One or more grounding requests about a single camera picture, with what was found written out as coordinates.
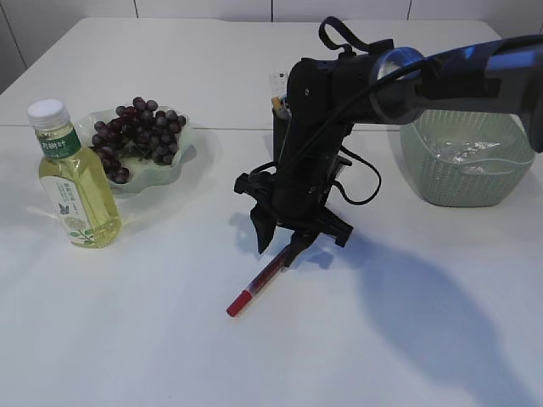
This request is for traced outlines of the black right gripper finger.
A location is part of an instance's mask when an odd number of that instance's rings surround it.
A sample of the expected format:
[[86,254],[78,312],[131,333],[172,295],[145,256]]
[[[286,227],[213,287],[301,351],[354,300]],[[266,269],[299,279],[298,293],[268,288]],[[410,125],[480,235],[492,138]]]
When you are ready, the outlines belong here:
[[290,238],[289,245],[285,248],[283,267],[288,268],[302,252],[315,242],[317,237],[317,232],[295,231]]
[[249,217],[255,229],[258,253],[262,254],[274,237],[277,217],[272,211],[260,204],[256,204],[252,208]]

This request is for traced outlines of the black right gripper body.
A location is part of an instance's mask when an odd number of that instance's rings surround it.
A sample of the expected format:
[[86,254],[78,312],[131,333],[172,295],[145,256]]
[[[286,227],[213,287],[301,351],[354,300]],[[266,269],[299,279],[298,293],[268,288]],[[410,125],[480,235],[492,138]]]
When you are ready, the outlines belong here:
[[372,123],[377,116],[368,101],[338,119],[333,112],[367,88],[376,61],[374,57],[301,59],[288,77],[291,119],[277,171],[242,174],[235,192],[250,195],[272,211],[277,226],[326,234],[343,247],[353,228],[326,206],[338,152],[354,124]]

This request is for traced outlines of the blue black right robot arm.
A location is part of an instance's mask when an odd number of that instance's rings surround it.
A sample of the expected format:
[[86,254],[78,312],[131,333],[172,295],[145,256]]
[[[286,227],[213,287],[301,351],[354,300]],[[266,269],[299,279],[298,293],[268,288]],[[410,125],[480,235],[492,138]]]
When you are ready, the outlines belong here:
[[350,47],[335,60],[301,59],[287,83],[290,110],[275,162],[240,175],[257,247],[277,227],[292,231],[294,259],[320,235],[344,246],[349,224],[326,205],[337,175],[355,155],[343,146],[356,124],[407,125],[427,110],[516,115],[530,146],[542,149],[542,38],[521,36],[460,47],[429,57],[391,41]]

